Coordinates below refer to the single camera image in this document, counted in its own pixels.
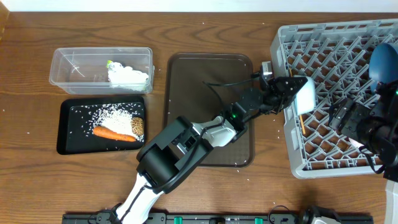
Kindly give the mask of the wooden chopstick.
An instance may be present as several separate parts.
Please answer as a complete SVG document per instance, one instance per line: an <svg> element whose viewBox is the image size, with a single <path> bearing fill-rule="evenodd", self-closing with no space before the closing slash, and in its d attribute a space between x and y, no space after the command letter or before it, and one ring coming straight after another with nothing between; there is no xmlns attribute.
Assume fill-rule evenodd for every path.
<svg viewBox="0 0 398 224"><path fill-rule="evenodd" d="M293 77L293 73L292 73L292 68L291 68L291 67L289 67L289 75L290 75L290 77ZM299 111L298 111L298 102L297 102L297 100L296 100L296 102L295 102L295 105L296 105L297 115L298 115L298 118L299 118L299 121L300 121L300 126L301 126L301 130L302 130L302 134L303 134L303 135L306 135L306 131L305 131L304 123L303 123L302 114L300 114Z"/></svg>

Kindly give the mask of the light blue rice bowl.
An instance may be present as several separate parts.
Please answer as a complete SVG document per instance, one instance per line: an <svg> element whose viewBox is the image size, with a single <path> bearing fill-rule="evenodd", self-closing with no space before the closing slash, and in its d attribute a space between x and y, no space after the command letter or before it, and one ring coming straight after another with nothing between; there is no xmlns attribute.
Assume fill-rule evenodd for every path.
<svg viewBox="0 0 398 224"><path fill-rule="evenodd" d="M307 77L307 82L295 96L295 109L297 115L302 115L313 111L316 108L315 82Z"/></svg>

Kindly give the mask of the pink small cup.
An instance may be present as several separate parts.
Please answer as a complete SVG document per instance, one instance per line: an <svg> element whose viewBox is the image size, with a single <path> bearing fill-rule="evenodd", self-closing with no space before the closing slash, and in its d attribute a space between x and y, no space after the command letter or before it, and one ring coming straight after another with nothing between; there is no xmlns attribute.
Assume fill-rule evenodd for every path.
<svg viewBox="0 0 398 224"><path fill-rule="evenodd" d="M354 146L357 149L359 149L359 148L364 146L360 142L357 142L357 141L355 141L354 139L351 139L351 138L349 138L349 142L351 143L352 146Z"/></svg>

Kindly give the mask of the dark blue plate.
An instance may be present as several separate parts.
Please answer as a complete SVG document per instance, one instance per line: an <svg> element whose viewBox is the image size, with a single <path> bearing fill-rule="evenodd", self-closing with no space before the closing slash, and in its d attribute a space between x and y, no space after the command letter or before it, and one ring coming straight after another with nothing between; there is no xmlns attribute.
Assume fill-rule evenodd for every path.
<svg viewBox="0 0 398 224"><path fill-rule="evenodd" d="M371 54L369 78L374 81L371 91L375 92L378 83L397 80L397 44L379 44Z"/></svg>

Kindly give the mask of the brown food scrap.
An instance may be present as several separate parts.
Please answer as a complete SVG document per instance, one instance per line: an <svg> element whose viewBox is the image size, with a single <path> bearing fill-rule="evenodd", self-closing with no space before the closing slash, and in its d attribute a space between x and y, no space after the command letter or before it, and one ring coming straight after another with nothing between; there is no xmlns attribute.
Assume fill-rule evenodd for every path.
<svg viewBox="0 0 398 224"><path fill-rule="evenodd" d="M131 120L131 131L137 136L144 134L144 120L140 117L133 117Z"/></svg>

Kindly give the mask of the white napkin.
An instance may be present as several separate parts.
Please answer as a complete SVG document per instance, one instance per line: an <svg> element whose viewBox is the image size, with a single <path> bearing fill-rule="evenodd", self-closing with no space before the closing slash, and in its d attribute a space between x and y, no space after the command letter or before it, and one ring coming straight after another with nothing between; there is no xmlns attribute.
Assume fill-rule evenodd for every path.
<svg viewBox="0 0 398 224"><path fill-rule="evenodd" d="M124 67L119 62L113 62L108 69L108 80L113 88L124 88L132 91L144 91L149 75L130 66Z"/></svg>

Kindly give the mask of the yellow green snack wrapper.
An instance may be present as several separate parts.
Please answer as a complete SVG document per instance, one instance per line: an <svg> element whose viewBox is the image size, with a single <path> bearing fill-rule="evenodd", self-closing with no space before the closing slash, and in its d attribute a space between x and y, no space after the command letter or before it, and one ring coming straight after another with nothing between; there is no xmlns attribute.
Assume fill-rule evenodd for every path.
<svg viewBox="0 0 398 224"><path fill-rule="evenodd" d="M109 68L109 66L110 66L112 63L113 63L113 61L108 60L108 61L107 61L107 64L106 64L106 68Z"/></svg>

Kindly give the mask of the orange carrot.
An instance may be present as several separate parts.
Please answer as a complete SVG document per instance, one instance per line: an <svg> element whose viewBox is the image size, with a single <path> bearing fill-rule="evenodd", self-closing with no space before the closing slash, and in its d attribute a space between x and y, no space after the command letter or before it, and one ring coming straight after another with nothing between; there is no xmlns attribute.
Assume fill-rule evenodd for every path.
<svg viewBox="0 0 398 224"><path fill-rule="evenodd" d="M108 128L97 126L93 128L93 134L95 136L99 136L101 138L112 139L115 141L126 141L126 142L135 142L136 139L133 136L119 134Z"/></svg>

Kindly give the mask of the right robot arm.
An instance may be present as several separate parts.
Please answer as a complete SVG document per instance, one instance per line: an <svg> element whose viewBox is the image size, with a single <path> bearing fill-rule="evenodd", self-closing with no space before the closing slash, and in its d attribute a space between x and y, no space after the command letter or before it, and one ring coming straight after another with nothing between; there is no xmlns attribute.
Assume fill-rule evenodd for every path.
<svg viewBox="0 0 398 224"><path fill-rule="evenodd" d="M350 98L329 107L328 125L360 143L376 174L387 179L385 223L397 223L397 81L379 83L379 99L368 108Z"/></svg>

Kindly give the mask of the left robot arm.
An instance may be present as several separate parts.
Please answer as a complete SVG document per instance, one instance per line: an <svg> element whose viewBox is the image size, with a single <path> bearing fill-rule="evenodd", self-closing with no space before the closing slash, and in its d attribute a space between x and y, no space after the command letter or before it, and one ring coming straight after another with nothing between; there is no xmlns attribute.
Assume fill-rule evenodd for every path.
<svg viewBox="0 0 398 224"><path fill-rule="evenodd" d="M236 142L247 122L262 114L277 114L309 96L300 111L315 106L315 83L309 77L259 79L260 87L245 89L240 99L224 106L205 123L179 116L138 153L137 179L126 201L112 208L108 223L144 223L156 200L176 189L216 147Z"/></svg>

